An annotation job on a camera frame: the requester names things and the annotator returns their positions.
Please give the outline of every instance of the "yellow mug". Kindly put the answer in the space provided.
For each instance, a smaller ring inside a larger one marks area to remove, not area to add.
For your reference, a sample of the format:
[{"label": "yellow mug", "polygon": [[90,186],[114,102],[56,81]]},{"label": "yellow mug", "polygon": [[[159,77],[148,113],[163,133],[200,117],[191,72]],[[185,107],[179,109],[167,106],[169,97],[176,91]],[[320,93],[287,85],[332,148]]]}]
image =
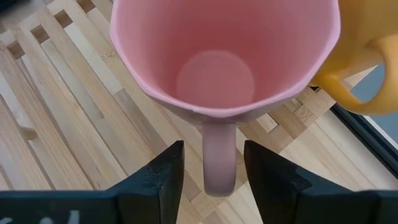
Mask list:
[{"label": "yellow mug", "polygon": [[[339,0],[339,5],[339,41],[311,84],[353,113],[398,111],[398,0]],[[373,99],[362,102],[342,81],[379,64],[381,59],[386,68],[382,87]]]}]

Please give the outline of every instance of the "wooden surface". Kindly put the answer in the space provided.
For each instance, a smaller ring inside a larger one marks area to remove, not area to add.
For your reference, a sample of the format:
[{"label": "wooden surface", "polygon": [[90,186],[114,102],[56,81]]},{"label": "wooden surface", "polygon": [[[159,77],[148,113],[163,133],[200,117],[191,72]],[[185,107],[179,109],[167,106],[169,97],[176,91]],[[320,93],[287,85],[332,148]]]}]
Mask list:
[{"label": "wooden surface", "polygon": [[40,2],[17,25],[2,21],[0,188],[106,189],[179,139],[185,141],[179,223],[260,223],[244,170],[246,139],[351,189],[398,187],[333,115],[324,115],[334,101],[307,88],[236,131],[236,192],[208,197],[200,130],[141,92],[109,41],[111,3]]}]

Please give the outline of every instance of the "yellow mug handle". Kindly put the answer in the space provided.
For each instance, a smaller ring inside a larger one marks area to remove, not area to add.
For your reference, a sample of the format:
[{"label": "yellow mug handle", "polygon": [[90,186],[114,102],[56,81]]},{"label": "yellow mug handle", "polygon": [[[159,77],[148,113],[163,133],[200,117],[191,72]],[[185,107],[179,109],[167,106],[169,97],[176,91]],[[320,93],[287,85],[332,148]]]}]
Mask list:
[{"label": "yellow mug handle", "polygon": [[340,106],[353,113],[385,115],[398,111],[398,34],[373,40],[369,46],[380,52],[386,68],[383,84],[370,101],[359,100],[332,73],[316,76],[312,83],[324,89]]}]

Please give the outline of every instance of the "pink mug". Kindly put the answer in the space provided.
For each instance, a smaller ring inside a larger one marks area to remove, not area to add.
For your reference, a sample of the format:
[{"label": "pink mug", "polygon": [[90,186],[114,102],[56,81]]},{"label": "pink mug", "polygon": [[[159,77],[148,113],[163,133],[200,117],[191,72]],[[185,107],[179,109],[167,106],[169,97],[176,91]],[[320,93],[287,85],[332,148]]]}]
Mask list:
[{"label": "pink mug", "polygon": [[111,19],[142,90],[203,125],[213,196],[234,189],[236,125],[302,91],[339,34],[338,0],[115,0]]}]

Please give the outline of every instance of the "wooden slatted tray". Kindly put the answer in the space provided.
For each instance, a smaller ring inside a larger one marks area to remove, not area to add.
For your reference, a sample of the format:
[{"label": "wooden slatted tray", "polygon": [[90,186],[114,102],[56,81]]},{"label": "wooden slatted tray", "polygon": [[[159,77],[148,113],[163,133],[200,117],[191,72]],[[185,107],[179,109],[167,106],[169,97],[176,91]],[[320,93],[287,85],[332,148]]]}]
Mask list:
[{"label": "wooden slatted tray", "polygon": [[[0,188],[107,189],[183,139],[178,222],[198,223],[225,200],[203,191],[200,130],[141,92],[109,41],[111,8],[55,0],[0,34]],[[307,88],[242,125],[236,188],[247,181],[246,139],[281,152],[333,103]]]}]

